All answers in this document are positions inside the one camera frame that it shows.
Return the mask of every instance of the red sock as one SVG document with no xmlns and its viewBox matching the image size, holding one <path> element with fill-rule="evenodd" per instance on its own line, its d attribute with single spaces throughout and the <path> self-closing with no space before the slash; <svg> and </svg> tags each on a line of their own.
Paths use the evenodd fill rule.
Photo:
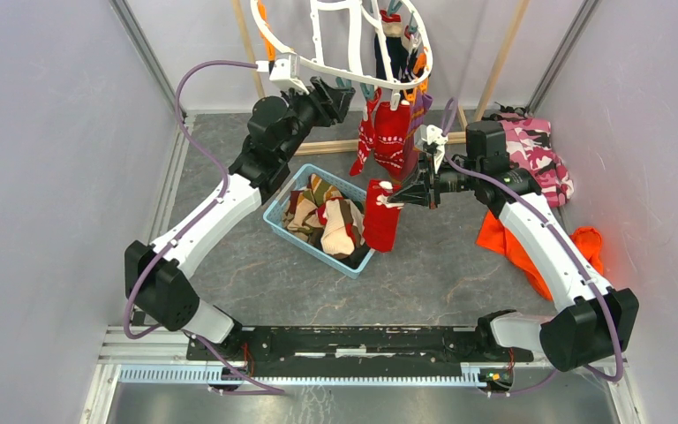
<svg viewBox="0 0 678 424">
<path fill-rule="evenodd" d="M 399 104 L 391 110 L 390 102 L 383 102 L 375 114 L 375 162 L 386 168 L 393 179 L 400 179 L 404 165 L 404 140 L 410 126 L 409 104 Z"/>
<path fill-rule="evenodd" d="M 352 164 L 350 169 L 350 175 L 355 176 L 362 172 L 365 167 L 365 161 L 370 155 L 370 152 L 373 151 L 375 147 L 375 128 L 373 128 L 373 111 L 375 106 L 380 100 L 380 88 L 375 90 L 375 98 L 371 101 L 368 101 L 365 105 L 365 115 L 367 119 L 363 119 L 360 122 L 359 127 L 359 143 L 358 143 L 358 158 L 355 160 L 355 163 Z"/>
<path fill-rule="evenodd" d="M 399 224 L 400 204 L 388 205 L 387 197 L 398 190 L 388 181 L 371 179 L 367 186 L 365 199 L 365 219 L 363 219 L 363 238 L 367 245 L 379 252 L 390 252 L 396 241 L 396 226 Z"/>
</svg>

